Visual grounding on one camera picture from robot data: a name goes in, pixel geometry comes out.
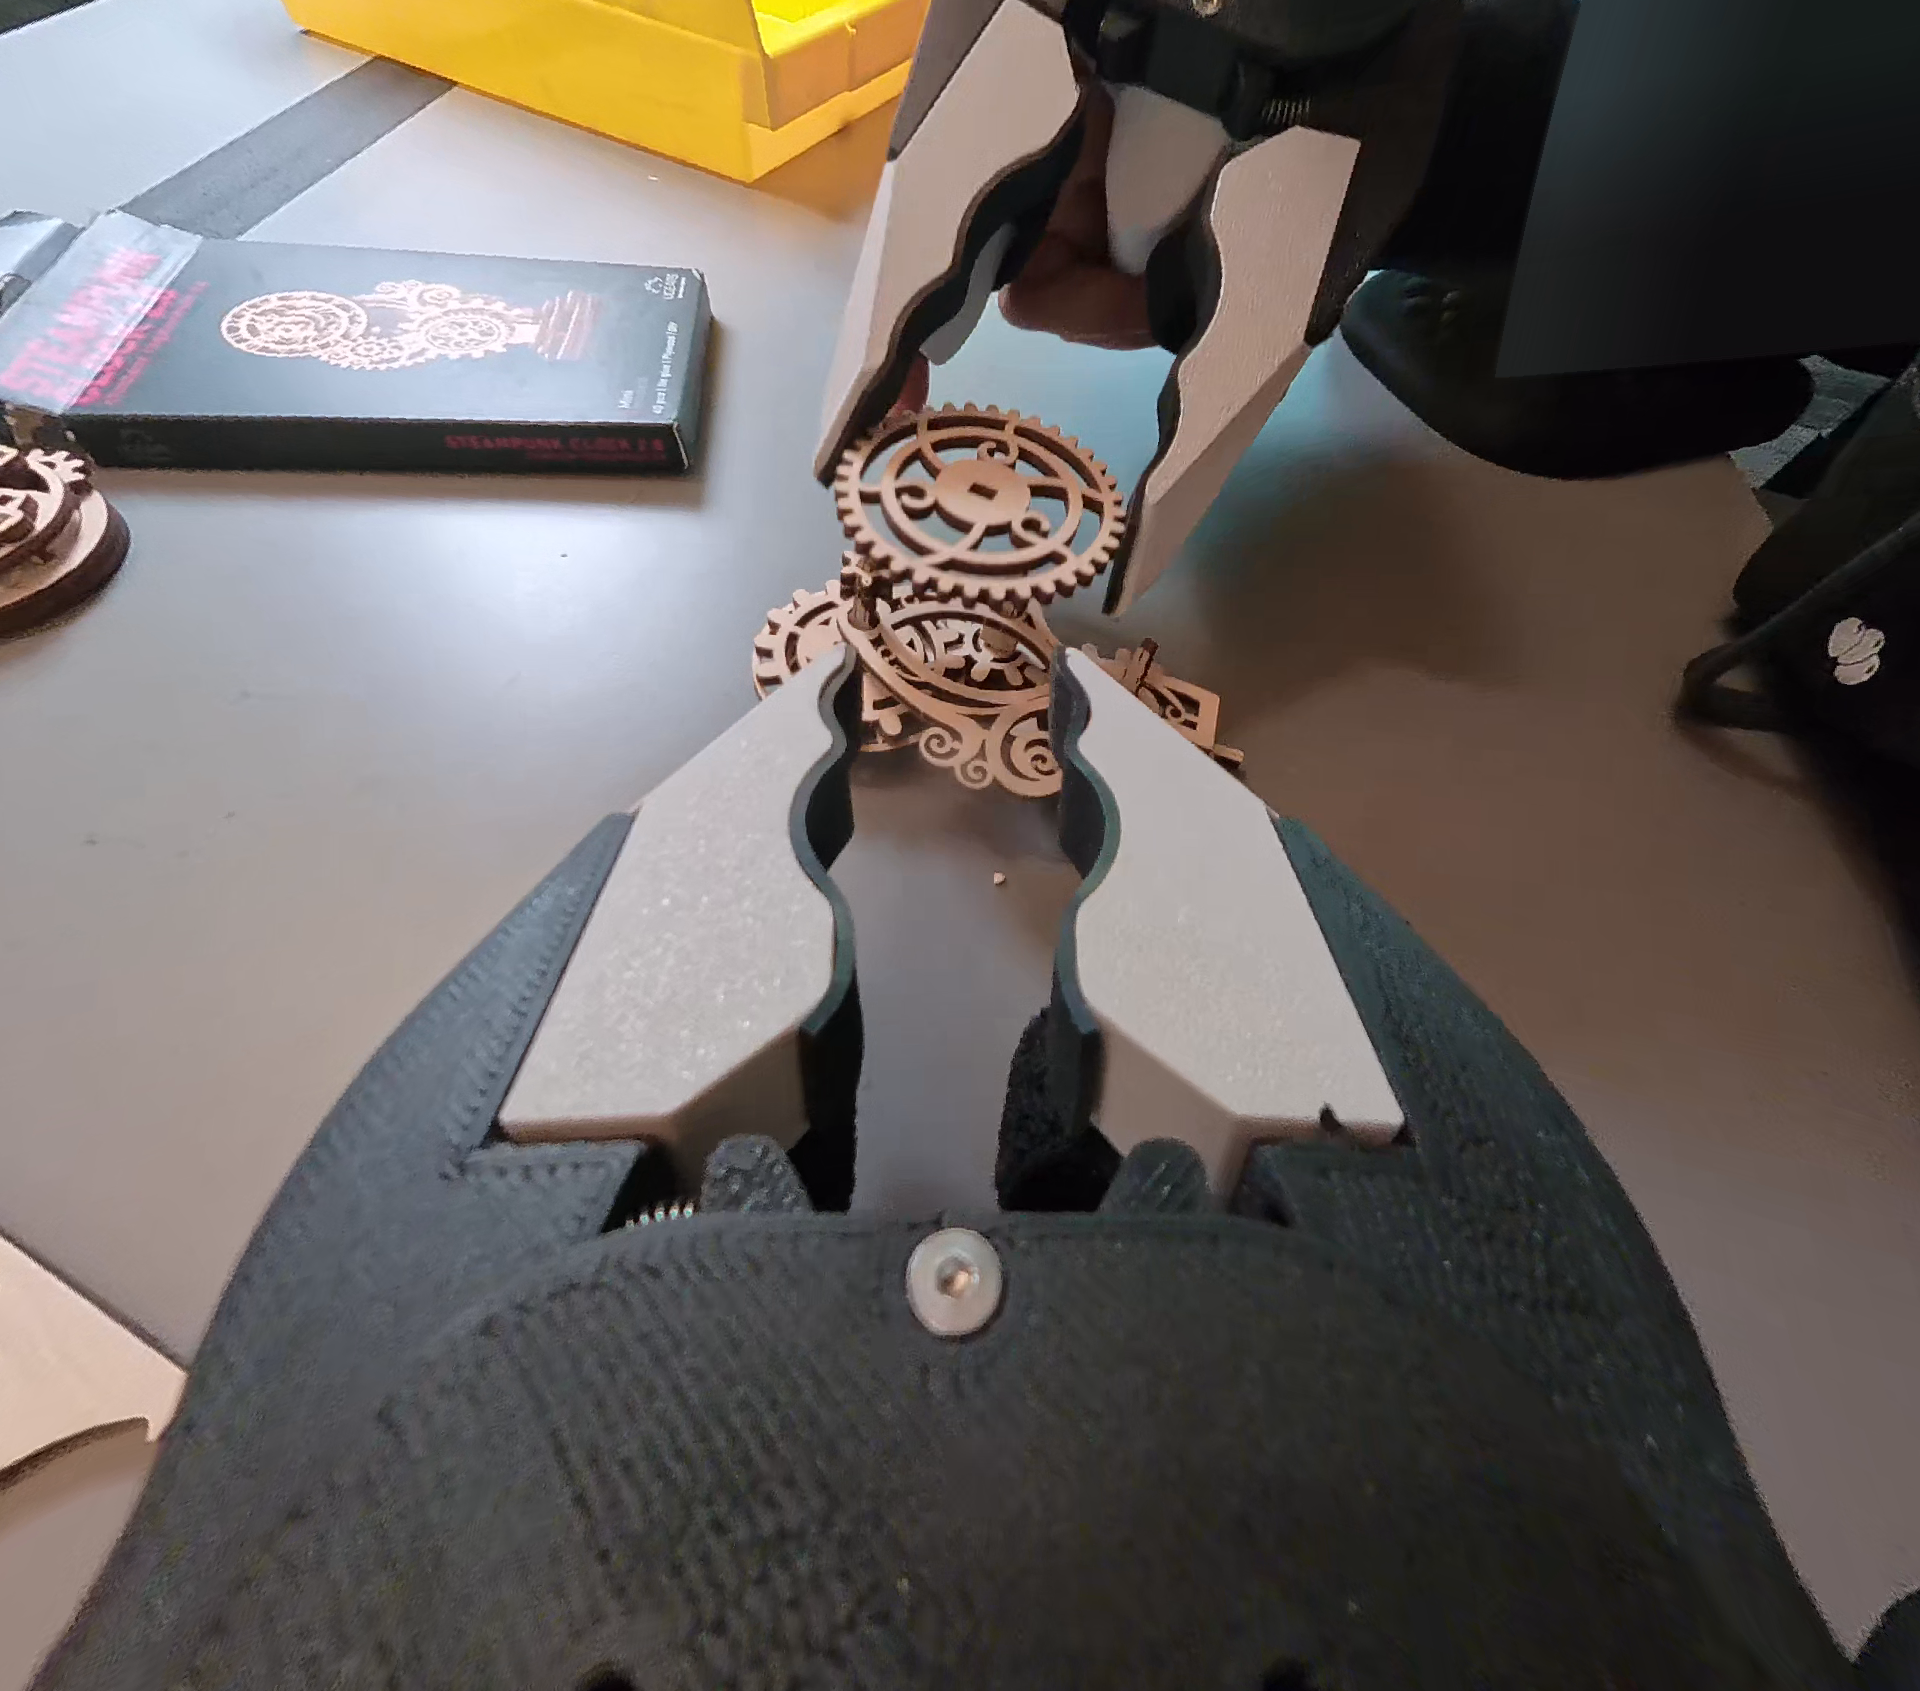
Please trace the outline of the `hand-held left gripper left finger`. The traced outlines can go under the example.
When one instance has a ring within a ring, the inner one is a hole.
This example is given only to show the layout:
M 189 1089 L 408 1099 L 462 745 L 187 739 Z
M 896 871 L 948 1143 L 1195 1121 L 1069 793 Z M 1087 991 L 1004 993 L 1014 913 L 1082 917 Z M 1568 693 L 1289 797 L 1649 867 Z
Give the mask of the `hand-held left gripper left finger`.
M 852 911 L 859 679 L 815 655 L 636 807 L 498 1125 L 641 1139 L 696 1181 L 731 1135 L 852 1185 L 862 1063 Z

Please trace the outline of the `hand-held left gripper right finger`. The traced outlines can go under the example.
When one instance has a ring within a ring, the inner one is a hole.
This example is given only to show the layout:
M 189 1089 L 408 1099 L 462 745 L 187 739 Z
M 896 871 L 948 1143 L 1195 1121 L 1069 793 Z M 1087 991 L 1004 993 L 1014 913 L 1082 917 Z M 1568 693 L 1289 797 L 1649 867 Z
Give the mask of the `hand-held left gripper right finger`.
M 1214 1193 L 1264 1143 L 1393 1143 L 1401 1103 L 1267 807 L 1083 651 L 1049 701 L 1078 871 L 1047 1015 L 1068 1125 L 1179 1141 Z

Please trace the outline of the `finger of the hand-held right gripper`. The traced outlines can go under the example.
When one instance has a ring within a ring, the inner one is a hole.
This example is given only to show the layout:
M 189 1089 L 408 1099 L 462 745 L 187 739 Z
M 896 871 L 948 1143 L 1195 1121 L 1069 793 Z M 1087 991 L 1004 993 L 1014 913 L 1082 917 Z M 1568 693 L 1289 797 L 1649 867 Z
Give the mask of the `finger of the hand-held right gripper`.
M 898 406 L 919 360 L 948 364 L 972 338 L 1021 232 L 1049 212 L 1082 118 L 1064 26 L 1002 0 L 881 170 L 828 366 L 820 482 Z
M 1195 330 L 1164 382 L 1161 446 L 1133 492 L 1107 613 L 1165 573 L 1308 360 L 1358 156 L 1353 138 L 1289 128 L 1214 174 L 1195 220 Z

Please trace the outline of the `large wooden gear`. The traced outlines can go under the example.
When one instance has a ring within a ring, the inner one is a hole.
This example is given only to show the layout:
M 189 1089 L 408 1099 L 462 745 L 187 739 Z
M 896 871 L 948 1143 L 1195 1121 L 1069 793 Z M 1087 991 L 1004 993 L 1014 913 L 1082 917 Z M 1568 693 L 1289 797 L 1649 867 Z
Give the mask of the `large wooden gear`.
M 1126 500 L 1069 434 L 1014 410 L 896 416 L 828 480 L 857 558 L 914 591 L 982 603 L 1061 599 L 1116 556 Z

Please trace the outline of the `wooden clock model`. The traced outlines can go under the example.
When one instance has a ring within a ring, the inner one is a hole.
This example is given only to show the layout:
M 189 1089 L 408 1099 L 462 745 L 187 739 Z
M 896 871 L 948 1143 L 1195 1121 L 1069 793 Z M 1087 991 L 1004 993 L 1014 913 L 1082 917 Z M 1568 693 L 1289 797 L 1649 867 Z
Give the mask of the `wooden clock model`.
M 989 603 L 857 579 L 853 562 L 822 591 L 770 609 L 751 641 L 751 681 L 768 695 L 824 653 L 859 665 L 859 747 L 914 749 L 972 791 L 1024 799 L 1060 791 L 1047 733 L 1061 641 L 1031 599 Z

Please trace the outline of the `person's right hand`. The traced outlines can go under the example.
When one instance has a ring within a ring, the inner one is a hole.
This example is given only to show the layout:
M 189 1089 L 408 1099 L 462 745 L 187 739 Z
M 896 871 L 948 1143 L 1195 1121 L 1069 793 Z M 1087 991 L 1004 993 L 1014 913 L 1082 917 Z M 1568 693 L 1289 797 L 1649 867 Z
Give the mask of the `person's right hand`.
M 1146 276 L 1119 270 L 1109 254 L 1105 170 L 1111 126 L 1111 100 L 1093 88 L 1075 158 L 1035 246 L 998 292 L 998 312 L 1019 332 L 1103 352 L 1143 352 L 1158 346 Z

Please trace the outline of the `black flat panel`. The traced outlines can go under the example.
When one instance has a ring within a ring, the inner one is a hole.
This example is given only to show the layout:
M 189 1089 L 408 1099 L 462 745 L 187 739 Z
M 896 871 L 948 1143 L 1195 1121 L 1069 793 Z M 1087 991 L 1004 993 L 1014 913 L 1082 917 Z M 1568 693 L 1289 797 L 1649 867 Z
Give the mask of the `black flat panel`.
M 1918 0 L 1581 0 L 1499 376 L 1916 336 Z

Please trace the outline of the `black model kit box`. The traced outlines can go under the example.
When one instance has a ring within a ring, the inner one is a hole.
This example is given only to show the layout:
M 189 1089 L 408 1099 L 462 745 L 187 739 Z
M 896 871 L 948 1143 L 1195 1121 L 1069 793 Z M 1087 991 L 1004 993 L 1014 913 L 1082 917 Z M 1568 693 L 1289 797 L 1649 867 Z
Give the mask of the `black model kit box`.
M 708 388 L 685 266 L 3 216 L 3 412 L 182 472 L 680 474 Z

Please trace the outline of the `black bag white logo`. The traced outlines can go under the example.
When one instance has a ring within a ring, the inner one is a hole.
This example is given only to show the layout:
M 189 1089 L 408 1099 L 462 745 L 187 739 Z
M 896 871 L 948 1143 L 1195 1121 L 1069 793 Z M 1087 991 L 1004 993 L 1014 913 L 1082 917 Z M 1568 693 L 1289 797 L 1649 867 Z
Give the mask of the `black bag white logo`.
M 1916 362 L 1746 564 L 1733 625 L 1685 667 L 1676 713 L 1793 735 L 1861 835 L 1916 875 Z

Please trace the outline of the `plywood sheet corner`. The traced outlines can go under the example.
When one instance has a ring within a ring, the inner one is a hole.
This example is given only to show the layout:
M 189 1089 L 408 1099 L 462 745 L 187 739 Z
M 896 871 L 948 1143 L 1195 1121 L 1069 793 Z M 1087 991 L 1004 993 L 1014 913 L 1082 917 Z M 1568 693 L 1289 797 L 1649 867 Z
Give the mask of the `plywood sheet corner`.
M 132 1423 L 156 1443 L 184 1369 L 32 1253 L 2 1239 L 2 1481 Z

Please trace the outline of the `small round wooden gear model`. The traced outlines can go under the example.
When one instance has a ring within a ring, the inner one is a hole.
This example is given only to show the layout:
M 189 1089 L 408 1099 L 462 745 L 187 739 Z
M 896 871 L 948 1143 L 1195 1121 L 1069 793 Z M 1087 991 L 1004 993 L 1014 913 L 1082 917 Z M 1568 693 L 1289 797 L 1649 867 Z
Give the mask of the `small round wooden gear model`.
M 48 412 L 2 414 L 2 641 L 95 599 L 132 546 L 94 460 Z

